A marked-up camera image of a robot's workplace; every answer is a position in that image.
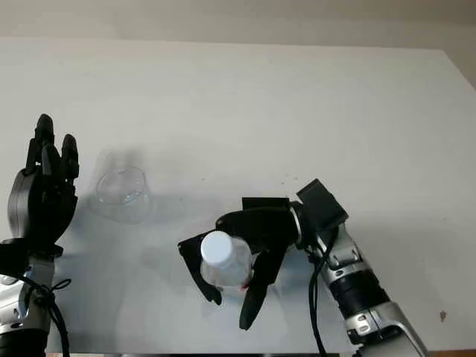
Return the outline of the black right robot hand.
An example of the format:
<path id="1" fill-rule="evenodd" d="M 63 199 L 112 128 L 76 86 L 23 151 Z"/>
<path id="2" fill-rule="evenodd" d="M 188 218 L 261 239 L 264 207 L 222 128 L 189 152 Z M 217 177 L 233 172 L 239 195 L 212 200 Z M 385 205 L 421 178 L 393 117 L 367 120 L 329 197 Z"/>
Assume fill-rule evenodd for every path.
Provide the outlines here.
<path id="1" fill-rule="evenodd" d="M 251 328 L 289 246 L 302 237 L 297 220 L 289 203 L 244 206 L 219 217 L 213 230 L 178 244 L 194 283 L 207 301 L 220 305 L 226 289 L 245 291 L 240 329 Z"/>

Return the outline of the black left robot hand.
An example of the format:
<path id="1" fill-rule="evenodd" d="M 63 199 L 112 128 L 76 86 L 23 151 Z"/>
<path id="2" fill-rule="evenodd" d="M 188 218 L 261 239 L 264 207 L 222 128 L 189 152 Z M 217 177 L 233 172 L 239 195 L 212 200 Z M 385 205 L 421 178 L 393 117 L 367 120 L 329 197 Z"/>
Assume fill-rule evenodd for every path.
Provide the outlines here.
<path id="1" fill-rule="evenodd" d="M 25 167 L 17 173 L 8 198 L 12 237 L 4 244 L 46 250 L 55 246 L 73 219 L 78 202 L 74 180 L 80 171 L 77 141 L 67 134 L 58 150 L 54 139 L 52 118 L 40 115 Z"/>

